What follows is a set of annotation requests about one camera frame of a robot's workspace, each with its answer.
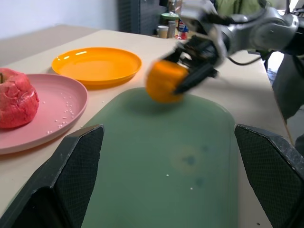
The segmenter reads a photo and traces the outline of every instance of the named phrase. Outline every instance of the apple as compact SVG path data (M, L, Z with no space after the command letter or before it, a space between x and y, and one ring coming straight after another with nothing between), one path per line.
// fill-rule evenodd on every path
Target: apple
M39 98L28 77L0 68L0 128L15 128L31 122L38 110Z

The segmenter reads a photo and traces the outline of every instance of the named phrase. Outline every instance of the stain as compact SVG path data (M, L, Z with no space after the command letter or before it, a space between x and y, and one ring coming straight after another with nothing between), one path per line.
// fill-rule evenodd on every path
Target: stain
M195 164L195 157L194 156L188 156L182 159L183 162L187 162L188 165L194 165Z
M195 184L196 186L198 186L199 188L201 188L204 184L204 179L202 177L199 177L195 180Z
M203 151L204 152L208 152L209 151L209 147L208 146L203 146Z

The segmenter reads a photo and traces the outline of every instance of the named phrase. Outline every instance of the green cutting board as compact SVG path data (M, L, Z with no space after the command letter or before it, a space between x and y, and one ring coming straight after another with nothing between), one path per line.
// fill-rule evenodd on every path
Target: green cutting board
M188 95L158 104L143 88L107 104L95 188L83 228L237 228L234 120Z

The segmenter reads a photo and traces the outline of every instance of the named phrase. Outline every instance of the orange fruit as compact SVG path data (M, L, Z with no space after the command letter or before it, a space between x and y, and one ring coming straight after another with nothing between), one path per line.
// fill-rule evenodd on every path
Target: orange fruit
M154 63L148 74L146 91L157 102L177 102L183 95L174 95L173 92L187 74L188 70L177 63L160 60Z

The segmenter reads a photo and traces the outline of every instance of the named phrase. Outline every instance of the beige table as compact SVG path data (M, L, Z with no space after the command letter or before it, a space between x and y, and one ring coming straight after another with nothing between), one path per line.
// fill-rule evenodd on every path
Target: beige table
M84 125L101 108L121 92L144 86L145 74L151 62L170 52L176 41L113 31L98 31L73 40L39 54L6 65L25 73L51 72L50 63L57 55L75 48L92 46L118 47L134 52L142 59L142 69L127 84L119 87L89 91L89 102L83 116L69 132ZM240 52L234 59L247 62L256 58ZM262 62L247 67L226 62L219 69L217 79L208 79L191 93L210 99L227 108L236 123L264 128L288 138L283 119ZM0 214L2 214L16 192L32 173L46 161L61 142L62 137L25 152L0 157ZM239 227L271 228L246 177L244 165L239 157Z

